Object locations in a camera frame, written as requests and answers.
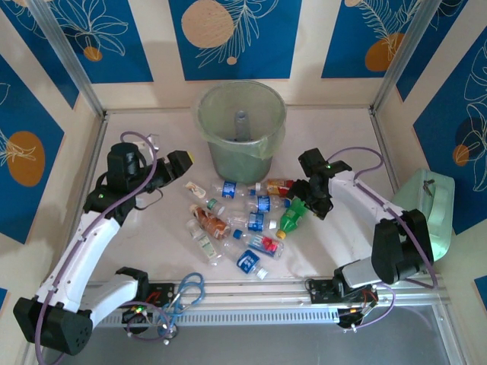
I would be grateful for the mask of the small bottle cream label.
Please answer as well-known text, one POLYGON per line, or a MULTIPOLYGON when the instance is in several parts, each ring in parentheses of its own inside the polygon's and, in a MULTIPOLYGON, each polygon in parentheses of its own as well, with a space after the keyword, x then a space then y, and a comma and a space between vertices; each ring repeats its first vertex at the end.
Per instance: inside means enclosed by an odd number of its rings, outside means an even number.
POLYGON ((206 190, 194 182, 187 182, 184 188, 200 201, 206 199, 206 190))

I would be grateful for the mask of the clear bottle green label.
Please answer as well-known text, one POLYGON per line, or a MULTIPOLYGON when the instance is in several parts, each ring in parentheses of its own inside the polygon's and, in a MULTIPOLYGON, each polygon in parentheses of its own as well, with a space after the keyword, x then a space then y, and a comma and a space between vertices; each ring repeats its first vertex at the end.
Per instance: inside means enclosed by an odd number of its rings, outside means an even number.
POLYGON ((245 217, 246 213, 232 206, 221 203, 216 198, 210 198, 206 202, 206 211, 208 216, 217 217, 223 221, 245 217))

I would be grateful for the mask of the blue-label bottle blue cap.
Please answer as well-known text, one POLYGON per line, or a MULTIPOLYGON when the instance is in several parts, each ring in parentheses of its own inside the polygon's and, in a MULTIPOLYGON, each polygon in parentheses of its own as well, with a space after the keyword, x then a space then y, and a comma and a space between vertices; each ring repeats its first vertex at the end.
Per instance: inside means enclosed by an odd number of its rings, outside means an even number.
POLYGON ((219 198, 238 199, 256 194, 254 189, 240 182, 216 180, 211 184, 212 193, 219 198))

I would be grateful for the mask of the brown tea bottle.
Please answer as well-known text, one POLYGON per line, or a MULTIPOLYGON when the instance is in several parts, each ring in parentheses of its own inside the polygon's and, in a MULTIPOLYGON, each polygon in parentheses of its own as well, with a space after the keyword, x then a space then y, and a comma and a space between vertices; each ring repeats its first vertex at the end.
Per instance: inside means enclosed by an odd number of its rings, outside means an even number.
POLYGON ((199 222, 199 225, 215 239, 223 240, 230 235, 231 227, 212 213, 198 205, 190 205, 189 211, 199 222))

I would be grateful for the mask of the clear bottle blue cap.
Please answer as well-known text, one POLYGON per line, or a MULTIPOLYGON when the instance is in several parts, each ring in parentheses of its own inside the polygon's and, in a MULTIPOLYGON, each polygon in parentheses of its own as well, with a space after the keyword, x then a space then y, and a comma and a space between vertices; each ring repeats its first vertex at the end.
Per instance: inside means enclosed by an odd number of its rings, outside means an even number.
POLYGON ((245 111, 240 110, 236 112, 234 117, 235 141, 249 142, 251 141, 250 120, 245 111))

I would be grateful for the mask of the clear bottle white-green label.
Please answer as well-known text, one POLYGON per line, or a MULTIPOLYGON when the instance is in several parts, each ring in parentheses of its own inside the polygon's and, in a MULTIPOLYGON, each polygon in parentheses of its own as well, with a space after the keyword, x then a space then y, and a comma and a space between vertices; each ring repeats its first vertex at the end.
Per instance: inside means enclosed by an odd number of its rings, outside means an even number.
POLYGON ((186 229, 194 243, 204 255, 207 263, 210 266, 217 266, 222 258, 222 253, 211 241, 209 235, 201 228, 199 222, 196 219, 187 221, 186 229))

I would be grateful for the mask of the large blue-label bottle white cap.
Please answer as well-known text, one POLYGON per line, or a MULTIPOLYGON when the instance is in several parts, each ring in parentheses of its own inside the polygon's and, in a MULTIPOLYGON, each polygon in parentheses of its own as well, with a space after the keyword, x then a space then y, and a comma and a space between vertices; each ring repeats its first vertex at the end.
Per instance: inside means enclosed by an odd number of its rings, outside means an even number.
POLYGON ((259 280, 263 280, 268 275, 268 271, 263 267, 260 257, 251 249, 234 240, 223 242, 225 255, 233 264, 244 274, 253 275, 259 280))

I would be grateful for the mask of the translucent green waste bin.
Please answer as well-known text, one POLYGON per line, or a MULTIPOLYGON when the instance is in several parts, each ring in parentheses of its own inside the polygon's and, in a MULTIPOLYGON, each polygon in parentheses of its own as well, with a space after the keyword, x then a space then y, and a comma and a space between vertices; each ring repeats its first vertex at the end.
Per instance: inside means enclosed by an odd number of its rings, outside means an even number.
POLYGON ((263 180, 278 151, 272 157, 261 160, 248 154, 226 151, 210 143, 208 143, 208 147, 215 171, 220 177, 248 184, 263 180))

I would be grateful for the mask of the bottle with red flower label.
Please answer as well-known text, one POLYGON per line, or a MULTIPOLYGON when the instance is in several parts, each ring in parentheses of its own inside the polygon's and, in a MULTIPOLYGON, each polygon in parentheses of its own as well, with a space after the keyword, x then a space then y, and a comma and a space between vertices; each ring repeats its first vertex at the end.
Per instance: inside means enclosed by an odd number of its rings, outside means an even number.
POLYGON ((236 229, 233 232, 233 238, 241 241, 245 246, 275 260, 280 259, 284 251, 284 244, 282 242, 262 234, 252 232, 244 233, 242 230, 236 229))

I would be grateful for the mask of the pale green plastic container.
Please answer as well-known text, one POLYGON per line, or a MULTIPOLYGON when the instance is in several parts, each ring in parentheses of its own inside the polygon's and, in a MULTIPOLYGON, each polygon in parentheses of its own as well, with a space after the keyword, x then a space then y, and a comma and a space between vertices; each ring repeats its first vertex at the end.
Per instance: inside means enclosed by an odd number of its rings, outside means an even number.
POLYGON ((416 208, 423 213, 428 225, 435 262, 442 259, 450 248, 453 233, 454 192, 453 178, 427 169, 418 169, 392 198, 392 203, 407 211, 416 208), (435 179, 434 198, 426 195, 422 189, 425 179, 435 179))

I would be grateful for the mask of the grey metal sheet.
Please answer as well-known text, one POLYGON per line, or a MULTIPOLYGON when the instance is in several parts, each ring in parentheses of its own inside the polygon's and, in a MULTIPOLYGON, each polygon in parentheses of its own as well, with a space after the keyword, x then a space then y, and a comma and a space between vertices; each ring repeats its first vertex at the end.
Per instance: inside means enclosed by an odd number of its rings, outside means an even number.
POLYGON ((190 326, 168 344, 98 328, 78 355, 60 365, 467 365, 431 306, 383 308, 368 326, 333 324, 190 326))

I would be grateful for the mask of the blue stethoscope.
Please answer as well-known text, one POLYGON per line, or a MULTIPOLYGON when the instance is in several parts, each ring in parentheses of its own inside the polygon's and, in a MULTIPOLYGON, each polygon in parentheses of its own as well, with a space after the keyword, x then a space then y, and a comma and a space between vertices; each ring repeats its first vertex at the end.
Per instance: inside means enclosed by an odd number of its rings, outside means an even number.
POLYGON ((170 340, 177 334, 176 321, 190 307, 199 304, 205 298, 205 279, 198 272, 192 272, 186 275, 177 287, 177 292, 172 301, 163 307, 163 311, 168 320, 158 328, 158 334, 164 340, 170 340), (188 290, 196 290, 198 296, 190 304, 182 304, 183 295, 188 290))

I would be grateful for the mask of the aluminium table side rail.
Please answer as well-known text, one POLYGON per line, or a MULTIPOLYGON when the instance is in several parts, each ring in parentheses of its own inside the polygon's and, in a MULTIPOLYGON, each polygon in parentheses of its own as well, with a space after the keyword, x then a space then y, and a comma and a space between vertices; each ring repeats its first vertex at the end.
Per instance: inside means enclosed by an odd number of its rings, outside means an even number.
POLYGON ((387 171, 387 175, 389 177, 390 184, 392 186, 393 194, 395 194, 399 189, 399 181, 396 176, 396 171, 393 167, 393 161, 389 153, 389 148, 387 145, 387 141, 385 139, 385 134, 380 124, 380 119, 377 116, 377 112, 372 106, 369 108, 369 114, 371 118, 371 124, 374 129, 374 134, 376 136, 377 143, 380 148, 380 152, 384 159, 385 168, 387 171))
POLYGON ((81 145, 83 147, 80 152, 81 159, 76 165, 75 172, 71 173, 73 181, 70 185, 71 190, 66 206, 67 212, 60 228, 60 237, 53 254, 51 269, 55 268, 77 230, 83 206, 91 187, 91 181, 94 178, 94 171, 106 130, 107 117, 105 116, 91 129, 87 141, 81 145))

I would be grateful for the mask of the aluminium mounting rail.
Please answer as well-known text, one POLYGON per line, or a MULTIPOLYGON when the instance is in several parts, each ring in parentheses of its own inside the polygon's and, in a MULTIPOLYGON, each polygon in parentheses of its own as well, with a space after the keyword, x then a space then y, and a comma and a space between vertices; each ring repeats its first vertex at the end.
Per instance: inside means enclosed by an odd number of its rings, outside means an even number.
MULTIPOLYGON (((149 282, 144 272, 132 275, 123 273, 116 274, 109 281, 112 281, 116 276, 126 276, 135 278, 137 281, 149 282)), ((208 283, 205 281, 205 298, 199 304, 190 307, 188 310, 259 309, 267 307, 277 309, 311 305, 352 307, 361 304, 312 304, 310 295, 305 289, 304 282, 248 281, 243 283, 208 283)), ((52 308, 57 306, 71 313, 88 311, 91 314, 91 321, 96 322, 111 314, 99 304, 100 287, 105 283, 92 287, 80 281, 70 279, 63 284, 54 284, 53 279, 50 278, 30 299, 38 306, 45 303, 52 308)), ((178 284, 175 284, 173 298, 176 294, 177 287, 178 284)), ((181 302, 185 305, 190 304, 197 296, 198 292, 196 290, 188 290, 183 295, 181 302)))

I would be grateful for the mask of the aluminium frame post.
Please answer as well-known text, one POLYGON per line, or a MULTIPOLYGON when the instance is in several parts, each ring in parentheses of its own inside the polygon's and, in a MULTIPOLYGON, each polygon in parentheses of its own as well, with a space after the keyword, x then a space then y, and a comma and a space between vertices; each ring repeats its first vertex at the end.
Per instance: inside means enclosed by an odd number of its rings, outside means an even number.
POLYGON ((369 111, 372 116, 376 116, 385 105, 434 17, 434 14, 438 10, 441 1, 442 0, 422 0, 420 2, 418 12, 412 19, 412 22, 403 37, 403 41, 390 63, 390 67, 387 69, 378 92, 370 105, 369 111))
POLYGON ((44 0, 26 0, 26 3, 34 20, 47 38, 75 86, 86 99, 88 106, 96 116, 100 117, 101 120, 104 120, 106 112, 91 86, 88 75, 82 67, 78 57, 75 55, 72 46, 54 14, 49 9, 49 6, 44 0))

